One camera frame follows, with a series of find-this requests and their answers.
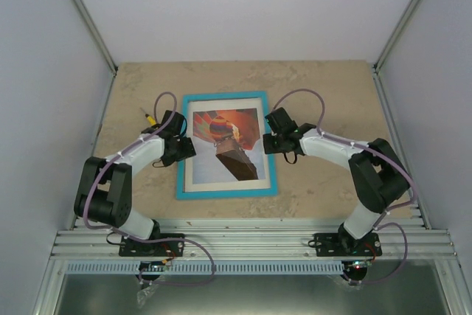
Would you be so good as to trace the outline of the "hot air balloon photo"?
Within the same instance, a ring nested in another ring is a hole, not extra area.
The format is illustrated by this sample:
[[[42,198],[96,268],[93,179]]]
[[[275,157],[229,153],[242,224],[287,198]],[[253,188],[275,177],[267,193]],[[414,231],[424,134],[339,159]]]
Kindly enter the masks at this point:
[[[192,113],[196,156],[187,166],[194,186],[236,184],[267,179],[256,108]]]

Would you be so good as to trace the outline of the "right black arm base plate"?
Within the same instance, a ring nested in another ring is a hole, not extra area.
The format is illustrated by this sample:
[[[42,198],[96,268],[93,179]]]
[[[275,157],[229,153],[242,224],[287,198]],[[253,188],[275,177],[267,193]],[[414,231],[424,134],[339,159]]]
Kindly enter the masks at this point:
[[[308,241],[318,257],[377,257],[383,254],[380,238],[370,232],[362,239],[338,233],[316,233]]]

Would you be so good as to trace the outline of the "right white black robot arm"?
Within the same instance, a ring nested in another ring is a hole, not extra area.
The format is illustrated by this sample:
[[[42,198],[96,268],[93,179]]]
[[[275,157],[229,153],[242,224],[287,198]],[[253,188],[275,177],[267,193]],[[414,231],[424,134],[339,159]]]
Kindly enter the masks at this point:
[[[346,255],[358,254],[392,204],[412,188],[412,178],[392,146],[385,139],[356,142],[309,123],[297,125],[284,108],[272,111],[265,120],[271,129],[263,135],[267,155],[312,156],[350,172],[358,204],[339,227],[335,245]]]

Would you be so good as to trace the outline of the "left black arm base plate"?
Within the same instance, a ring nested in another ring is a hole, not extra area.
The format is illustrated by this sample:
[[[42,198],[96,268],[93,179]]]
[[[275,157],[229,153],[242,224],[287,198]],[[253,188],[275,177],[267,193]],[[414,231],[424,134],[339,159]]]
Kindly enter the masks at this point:
[[[162,238],[177,238],[161,243],[143,243],[122,237],[119,243],[120,257],[180,257],[184,251],[184,234],[163,233]]]

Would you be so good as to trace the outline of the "left aluminium corner post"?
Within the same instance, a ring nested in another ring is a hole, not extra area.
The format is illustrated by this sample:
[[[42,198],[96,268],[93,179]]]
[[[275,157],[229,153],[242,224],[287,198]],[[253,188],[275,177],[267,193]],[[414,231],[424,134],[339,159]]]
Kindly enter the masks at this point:
[[[100,31],[97,28],[97,25],[91,17],[91,14],[87,9],[85,2],[83,0],[71,1],[82,22],[86,26],[86,29],[88,30],[88,33],[91,36],[93,42],[95,43],[99,53],[103,57],[103,60],[107,64],[107,67],[109,68],[112,75],[115,76],[117,74],[118,65],[116,65],[114,59],[112,58],[111,53],[108,50],[108,47],[106,46],[103,37],[101,36]]]

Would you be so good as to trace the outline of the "yellow handled screwdriver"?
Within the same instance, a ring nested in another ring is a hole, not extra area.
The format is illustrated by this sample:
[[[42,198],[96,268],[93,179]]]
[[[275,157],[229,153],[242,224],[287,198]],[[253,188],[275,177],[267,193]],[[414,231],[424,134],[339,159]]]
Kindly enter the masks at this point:
[[[143,108],[140,108],[141,112],[145,115],[146,120],[149,122],[150,126],[156,125],[155,119]]]

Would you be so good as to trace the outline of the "aluminium rail platform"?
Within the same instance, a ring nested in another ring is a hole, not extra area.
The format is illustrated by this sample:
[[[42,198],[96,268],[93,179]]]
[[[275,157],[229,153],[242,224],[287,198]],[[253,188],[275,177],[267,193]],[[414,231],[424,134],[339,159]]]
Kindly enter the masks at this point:
[[[319,232],[335,232],[339,220],[309,218],[167,219],[164,233],[182,233],[201,244],[216,260],[314,260],[308,241]],[[388,219],[378,235],[384,260],[407,255],[410,260],[451,260],[456,248],[446,230],[428,229],[421,218]],[[77,220],[57,232],[51,258],[106,260],[119,256],[119,236],[107,229],[88,229]]]

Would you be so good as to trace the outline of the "aluminium corner post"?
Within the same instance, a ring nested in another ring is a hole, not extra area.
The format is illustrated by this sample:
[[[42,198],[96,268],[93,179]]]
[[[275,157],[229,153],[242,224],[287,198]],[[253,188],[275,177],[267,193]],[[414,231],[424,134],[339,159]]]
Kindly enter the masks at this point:
[[[394,49],[397,42],[400,40],[404,31],[409,25],[409,22],[412,20],[414,14],[417,12],[423,0],[409,0],[406,5],[406,8],[402,12],[399,20],[397,21],[391,35],[388,37],[388,40],[381,50],[380,55],[376,62],[372,64],[372,71],[378,75],[381,68],[386,63],[390,53]]]
[[[103,37],[101,36],[100,31],[97,28],[97,25],[91,17],[91,14],[87,9],[85,2],[83,0],[71,1],[82,22],[86,26],[86,29],[88,30],[88,33],[91,36],[93,42],[95,43],[99,53],[103,57],[103,60],[107,64],[107,67],[109,68],[112,75],[115,76],[117,74],[118,65],[116,65],[114,59],[112,58],[111,53],[108,50],[108,47],[106,46]]]

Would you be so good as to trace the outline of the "right aluminium corner post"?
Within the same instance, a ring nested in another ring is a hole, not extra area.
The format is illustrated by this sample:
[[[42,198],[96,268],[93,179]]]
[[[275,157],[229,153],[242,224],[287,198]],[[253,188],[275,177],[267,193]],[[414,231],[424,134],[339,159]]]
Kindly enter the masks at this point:
[[[406,5],[406,8],[402,12],[399,20],[397,21],[391,35],[388,37],[388,40],[381,50],[380,55],[376,62],[372,64],[372,71],[378,75],[381,68],[386,63],[390,53],[394,49],[397,42],[400,40],[404,31],[409,25],[409,22],[412,20],[414,14],[417,12],[423,0],[409,0]]]

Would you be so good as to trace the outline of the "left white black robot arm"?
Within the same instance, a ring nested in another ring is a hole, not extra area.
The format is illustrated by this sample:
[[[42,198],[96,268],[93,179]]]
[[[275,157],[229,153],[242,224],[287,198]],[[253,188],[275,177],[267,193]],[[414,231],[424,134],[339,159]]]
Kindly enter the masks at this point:
[[[132,207],[133,178],[145,167],[158,163],[168,167],[196,155],[192,140],[185,136],[186,118],[165,111],[160,124],[141,132],[125,149],[99,158],[88,158],[83,166],[74,201],[74,213],[91,226],[97,222],[136,239],[144,255],[154,255],[162,245],[159,222]]]

